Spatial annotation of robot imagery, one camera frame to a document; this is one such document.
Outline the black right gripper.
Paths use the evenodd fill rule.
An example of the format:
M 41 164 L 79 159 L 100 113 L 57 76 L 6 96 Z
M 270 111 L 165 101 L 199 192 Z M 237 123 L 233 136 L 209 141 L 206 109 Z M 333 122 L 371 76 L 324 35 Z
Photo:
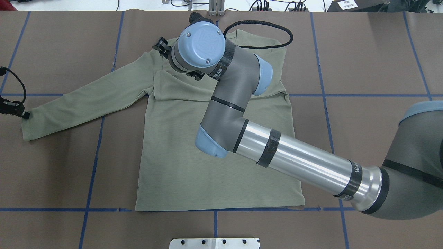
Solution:
M 160 37 L 155 45 L 152 46 L 161 56 L 166 58 L 171 68 L 179 73 L 184 73 L 189 77 L 194 78 L 196 81 L 200 81 L 204 77 L 204 73 L 198 70 L 191 71 L 190 69 L 185 69 L 178 62 L 173 47 L 168 46 L 168 41 L 165 38 Z

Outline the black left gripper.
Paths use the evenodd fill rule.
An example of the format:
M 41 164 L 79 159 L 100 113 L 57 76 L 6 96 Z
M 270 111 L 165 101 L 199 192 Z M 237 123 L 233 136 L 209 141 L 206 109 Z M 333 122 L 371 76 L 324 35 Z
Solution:
M 6 98 L 0 98 L 0 113 L 5 115 L 13 115 L 29 119 L 30 113 L 24 110 L 24 101 L 10 101 Z

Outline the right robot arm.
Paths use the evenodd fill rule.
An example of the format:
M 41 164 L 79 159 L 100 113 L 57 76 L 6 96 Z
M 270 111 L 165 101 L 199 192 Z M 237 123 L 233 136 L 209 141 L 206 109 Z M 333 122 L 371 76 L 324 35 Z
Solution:
M 199 18 L 172 46 L 163 37 L 153 45 L 175 71 L 217 81 L 196 135 L 199 150 L 217 158 L 237 153 L 379 219 L 417 219 L 442 209 L 442 101 L 413 104 L 382 165 L 361 166 L 244 118 L 251 96 L 262 95 L 271 84 L 273 68 L 226 34 Z

